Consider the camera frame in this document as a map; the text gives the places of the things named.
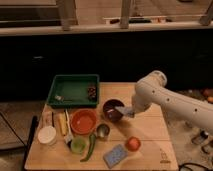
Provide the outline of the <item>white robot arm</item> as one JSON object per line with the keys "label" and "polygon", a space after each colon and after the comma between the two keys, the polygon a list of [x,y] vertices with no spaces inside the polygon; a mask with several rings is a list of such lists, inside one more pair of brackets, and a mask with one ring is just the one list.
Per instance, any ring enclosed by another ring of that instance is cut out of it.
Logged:
{"label": "white robot arm", "polygon": [[141,78],[132,96],[134,112],[144,112],[155,103],[213,135],[213,105],[170,91],[166,84],[167,77],[159,70]]}

